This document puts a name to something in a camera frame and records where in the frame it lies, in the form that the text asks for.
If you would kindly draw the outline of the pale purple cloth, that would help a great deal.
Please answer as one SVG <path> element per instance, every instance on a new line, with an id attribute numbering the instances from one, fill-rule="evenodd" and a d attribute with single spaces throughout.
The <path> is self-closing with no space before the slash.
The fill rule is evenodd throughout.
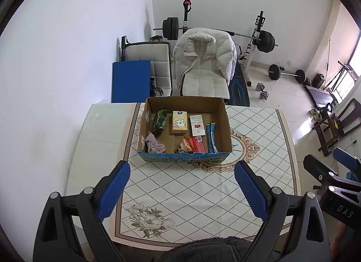
<path id="1" fill-rule="evenodd" d="M 150 154 L 163 154 L 166 151 L 165 145 L 157 141 L 155 135 L 152 132 L 149 132 L 145 138 L 147 145 L 148 153 Z"/>

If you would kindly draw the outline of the blue long snack packet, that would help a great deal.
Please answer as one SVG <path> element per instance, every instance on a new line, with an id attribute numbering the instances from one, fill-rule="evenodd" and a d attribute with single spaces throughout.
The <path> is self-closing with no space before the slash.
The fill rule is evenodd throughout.
<path id="1" fill-rule="evenodd" d="M 208 152 L 210 154 L 217 154 L 218 149 L 215 145 L 215 123 L 206 124 L 206 136 L 207 136 L 207 145 Z"/>

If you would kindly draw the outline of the red wet wipes pack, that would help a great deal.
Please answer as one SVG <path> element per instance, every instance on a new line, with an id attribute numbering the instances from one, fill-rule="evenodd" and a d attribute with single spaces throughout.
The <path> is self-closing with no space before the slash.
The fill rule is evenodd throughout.
<path id="1" fill-rule="evenodd" d="M 206 149 L 203 144 L 203 138 L 201 136 L 193 136 L 187 139 L 192 151 L 195 153 L 206 153 Z"/>

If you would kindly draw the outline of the orange panda snack bag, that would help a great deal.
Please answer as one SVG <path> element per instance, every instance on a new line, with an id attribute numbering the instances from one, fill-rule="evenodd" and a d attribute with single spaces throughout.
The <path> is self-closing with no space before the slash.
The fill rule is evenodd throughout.
<path id="1" fill-rule="evenodd" d="M 180 146 L 175 150 L 177 154 L 182 153 L 190 153 L 192 154 L 194 152 L 194 148 L 192 144 L 190 143 L 190 140 L 187 137 L 184 137 L 182 139 L 182 142 L 180 143 Z"/>

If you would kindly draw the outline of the white red cigarette box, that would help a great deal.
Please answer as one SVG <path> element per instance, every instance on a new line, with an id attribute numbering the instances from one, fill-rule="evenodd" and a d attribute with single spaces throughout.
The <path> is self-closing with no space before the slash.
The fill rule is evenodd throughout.
<path id="1" fill-rule="evenodd" d="M 190 115 L 190 125 L 193 137 L 206 135 L 202 115 Z"/>

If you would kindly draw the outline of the green snack bag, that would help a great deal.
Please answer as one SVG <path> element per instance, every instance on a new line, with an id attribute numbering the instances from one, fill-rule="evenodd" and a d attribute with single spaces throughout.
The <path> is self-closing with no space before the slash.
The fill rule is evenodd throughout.
<path id="1" fill-rule="evenodd" d="M 166 123 L 167 123 L 167 109 L 159 110 L 153 120 L 151 125 L 151 132 L 153 135 L 157 135 L 159 133 L 162 133 L 165 129 Z"/>

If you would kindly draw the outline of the cardboard box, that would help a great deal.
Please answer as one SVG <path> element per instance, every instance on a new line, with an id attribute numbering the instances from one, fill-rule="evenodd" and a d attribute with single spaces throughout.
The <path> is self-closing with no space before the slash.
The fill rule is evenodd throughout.
<path id="1" fill-rule="evenodd" d="M 146 145 L 146 137 L 151 131 L 152 120 L 160 110 L 167 110 L 167 121 L 165 129 L 156 136 L 158 143 L 165 146 L 165 152 L 161 154 L 149 153 Z M 183 134 L 172 132 L 173 112 L 187 112 L 187 115 L 201 115 L 204 124 L 215 124 L 214 145 L 217 153 L 210 153 L 207 144 L 207 137 L 203 136 L 204 153 L 181 153 L 176 154 L 175 150 L 180 147 L 184 138 Z M 226 113 L 224 100 L 220 97 L 149 97 L 144 105 L 141 116 L 137 153 L 147 162 L 206 162 L 219 164 L 224 161 L 232 152 L 231 129 Z"/>

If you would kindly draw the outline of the yellow tissue pack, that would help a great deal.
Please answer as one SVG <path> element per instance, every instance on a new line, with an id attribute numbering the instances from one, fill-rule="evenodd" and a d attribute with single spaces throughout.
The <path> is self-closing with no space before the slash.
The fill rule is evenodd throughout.
<path id="1" fill-rule="evenodd" d="M 185 111 L 173 111 L 172 134 L 186 134 L 188 131 L 188 116 Z"/>

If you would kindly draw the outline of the dark wooden chair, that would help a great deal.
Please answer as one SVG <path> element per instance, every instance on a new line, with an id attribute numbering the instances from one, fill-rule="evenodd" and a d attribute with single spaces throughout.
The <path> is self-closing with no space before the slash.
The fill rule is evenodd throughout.
<path id="1" fill-rule="evenodd" d="M 320 108 L 321 120 L 313 126 L 321 144 L 318 151 L 321 151 L 324 157 L 332 153 L 330 149 L 335 144 L 360 128 L 360 102 L 358 100 L 352 98 L 338 115 L 334 112 L 334 106 L 335 100 Z"/>

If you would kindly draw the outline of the dark fleece clothing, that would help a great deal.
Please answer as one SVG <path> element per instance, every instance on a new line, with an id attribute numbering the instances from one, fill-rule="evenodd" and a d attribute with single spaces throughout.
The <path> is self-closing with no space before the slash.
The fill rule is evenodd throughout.
<path id="1" fill-rule="evenodd" d="M 165 252 L 158 261 L 240 261 L 252 242 L 229 236 L 188 242 Z"/>

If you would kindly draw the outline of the floor barbell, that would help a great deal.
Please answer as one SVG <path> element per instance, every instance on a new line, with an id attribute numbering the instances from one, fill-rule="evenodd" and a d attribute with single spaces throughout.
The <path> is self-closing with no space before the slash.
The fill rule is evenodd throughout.
<path id="1" fill-rule="evenodd" d="M 283 67 L 272 64 L 271 66 L 269 66 L 267 72 L 268 72 L 269 78 L 272 81 L 278 81 L 281 76 L 293 77 L 300 84 L 303 84 L 306 81 L 307 77 L 306 77 L 305 72 L 303 70 L 297 70 L 295 73 L 284 72 L 284 70 L 285 69 Z"/>

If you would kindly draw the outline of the black blue exercise mat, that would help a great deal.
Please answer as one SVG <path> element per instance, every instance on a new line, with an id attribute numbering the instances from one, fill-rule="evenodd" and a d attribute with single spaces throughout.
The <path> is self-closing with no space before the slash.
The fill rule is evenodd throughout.
<path id="1" fill-rule="evenodd" d="M 230 106 L 249 107 L 250 100 L 247 90 L 247 85 L 243 76 L 243 72 L 239 63 L 236 64 L 235 72 L 232 80 L 229 83 L 229 100 Z"/>

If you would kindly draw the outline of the white squat rack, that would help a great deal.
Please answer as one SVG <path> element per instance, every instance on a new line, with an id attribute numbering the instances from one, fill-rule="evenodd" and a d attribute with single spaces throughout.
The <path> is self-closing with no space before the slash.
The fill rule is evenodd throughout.
<path id="1" fill-rule="evenodd" d="M 184 7 L 184 20 L 183 20 L 183 26 L 182 28 L 182 33 L 185 33 L 188 29 L 189 29 L 189 21 L 188 21 L 188 13 L 191 11 L 192 9 L 192 3 L 190 0 L 184 0 L 183 1 L 183 7 Z M 236 33 L 236 32 L 231 32 L 231 31 L 226 31 L 227 33 L 229 33 L 231 36 L 238 36 L 238 37 L 243 37 L 243 38 L 249 38 L 250 42 L 247 45 L 247 48 L 245 50 L 245 54 L 243 55 L 242 59 L 240 59 L 240 66 L 243 72 L 243 76 L 245 78 L 245 82 L 247 84 L 248 87 L 252 86 L 252 81 L 249 78 L 249 75 L 247 73 L 253 56 L 255 54 L 256 51 L 256 46 L 260 43 L 260 32 L 261 32 L 261 28 L 264 25 L 264 21 L 265 21 L 265 17 L 264 17 L 264 12 L 260 11 L 260 14 L 258 14 L 256 21 L 255 21 L 255 27 L 253 29 L 253 33 L 251 36 L 246 36 L 240 33 Z"/>

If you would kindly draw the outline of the blue flat board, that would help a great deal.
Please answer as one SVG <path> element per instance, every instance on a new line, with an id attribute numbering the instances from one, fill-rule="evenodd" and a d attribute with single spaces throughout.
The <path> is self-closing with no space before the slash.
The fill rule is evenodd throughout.
<path id="1" fill-rule="evenodd" d="M 111 103 L 142 103 L 150 97 L 150 61 L 114 62 Z"/>

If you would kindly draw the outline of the white puffer jacket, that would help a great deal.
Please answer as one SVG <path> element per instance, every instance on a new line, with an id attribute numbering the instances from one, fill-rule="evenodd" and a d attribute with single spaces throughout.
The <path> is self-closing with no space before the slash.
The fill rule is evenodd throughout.
<path id="1" fill-rule="evenodd" d="M 184 76 L 192 69 L 219 71 L 229 86 L 237 64 L 237 50 L 230 34 L 224 31 L 191 28 L 178 39 L 172 59 L 177 88 L 182 95 Z"/>

